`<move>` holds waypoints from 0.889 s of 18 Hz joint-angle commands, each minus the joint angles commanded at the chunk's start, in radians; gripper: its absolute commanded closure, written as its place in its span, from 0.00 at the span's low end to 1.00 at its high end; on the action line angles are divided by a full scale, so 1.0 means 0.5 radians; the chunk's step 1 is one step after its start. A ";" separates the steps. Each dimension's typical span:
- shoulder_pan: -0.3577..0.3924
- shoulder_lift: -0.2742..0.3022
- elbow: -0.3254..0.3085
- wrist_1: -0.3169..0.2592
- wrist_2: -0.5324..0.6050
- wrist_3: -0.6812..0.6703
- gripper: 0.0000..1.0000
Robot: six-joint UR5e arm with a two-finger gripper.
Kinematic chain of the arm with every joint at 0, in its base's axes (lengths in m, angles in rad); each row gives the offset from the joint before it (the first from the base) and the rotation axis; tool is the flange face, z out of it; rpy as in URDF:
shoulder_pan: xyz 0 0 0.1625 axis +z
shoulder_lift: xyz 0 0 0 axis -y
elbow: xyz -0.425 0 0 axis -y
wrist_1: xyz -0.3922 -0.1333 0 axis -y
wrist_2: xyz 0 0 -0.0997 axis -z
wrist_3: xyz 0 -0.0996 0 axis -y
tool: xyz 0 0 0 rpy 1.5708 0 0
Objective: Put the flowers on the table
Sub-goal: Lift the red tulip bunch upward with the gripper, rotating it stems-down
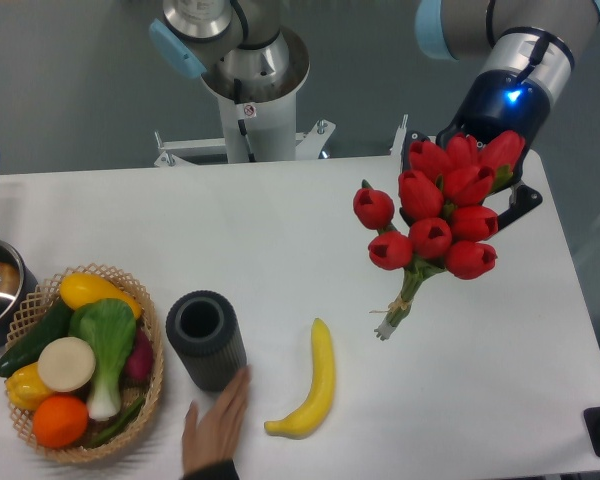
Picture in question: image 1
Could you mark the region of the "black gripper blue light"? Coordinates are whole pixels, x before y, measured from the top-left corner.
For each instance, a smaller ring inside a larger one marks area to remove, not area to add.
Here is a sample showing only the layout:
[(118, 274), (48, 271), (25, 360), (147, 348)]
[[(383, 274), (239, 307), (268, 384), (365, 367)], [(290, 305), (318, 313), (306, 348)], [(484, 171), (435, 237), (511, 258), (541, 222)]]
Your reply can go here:
[[(511, 130), (525, 140), (525, 147), (515, 173), (523, 171), (524, 159), (551, 110), (548, 94), (538, 83), (505, 70), (490, 70), (478, 75), (450, 124), (436, 137), (436, 144), (445, 148), (451, 138), (462, 133), (487, 145), (501, 133)], [(421, 153), (432, 146), (423, 137), (409, 136), (405, 140), (402, 173), (398, 177), (400, 212), (408, 225), (437, 216), (437, 187), (430, 178), (411, 166), (410, 154)], [(520, 220), (543, 202), (543, 196), (524, 182), (497, 190), (495, 195), (509, 193), (507, 208), (497, 215), (501, 232)]]

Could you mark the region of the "dark sleeve forearm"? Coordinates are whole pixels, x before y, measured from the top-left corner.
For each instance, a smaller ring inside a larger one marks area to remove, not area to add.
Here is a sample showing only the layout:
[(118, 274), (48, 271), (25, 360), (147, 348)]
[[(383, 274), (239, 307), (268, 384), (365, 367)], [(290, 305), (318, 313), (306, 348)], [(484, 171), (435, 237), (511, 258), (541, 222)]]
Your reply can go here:
[(184, 474), (182, 480), (239, 480), (232, 460), (223, 460)]

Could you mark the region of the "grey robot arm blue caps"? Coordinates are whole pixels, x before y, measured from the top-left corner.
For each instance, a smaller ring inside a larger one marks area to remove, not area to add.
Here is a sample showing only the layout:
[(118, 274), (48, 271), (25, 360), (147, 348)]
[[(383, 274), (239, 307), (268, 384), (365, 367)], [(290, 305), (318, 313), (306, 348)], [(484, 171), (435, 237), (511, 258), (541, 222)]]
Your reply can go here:
[[(450, 124), (485, 146), (512, 130), (532, 143), (600, 24), (600, 1), (423, 1), (414, 23), (433, 59), (486, 61)], [(280, 23), (275, 1), (166, 1), (149, 36), (181, 75), (202, 78), (234, 119), (227, 135), (237, 161), (255, 161), (253, 135), (239, 110), (277, 100), (308, 73), (304, 45)]]

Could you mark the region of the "bare human hand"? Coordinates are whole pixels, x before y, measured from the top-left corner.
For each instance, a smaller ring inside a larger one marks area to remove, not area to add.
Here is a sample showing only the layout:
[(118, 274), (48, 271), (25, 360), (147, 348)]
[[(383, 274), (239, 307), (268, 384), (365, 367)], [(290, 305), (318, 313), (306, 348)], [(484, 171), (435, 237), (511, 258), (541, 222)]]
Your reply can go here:
[(250, 380), (250, 369), (240, 369), (201, 419), (197, 403), (191, 403), (181, 438), (183, 475), (223, 460), (233, 461), (248, 406)]

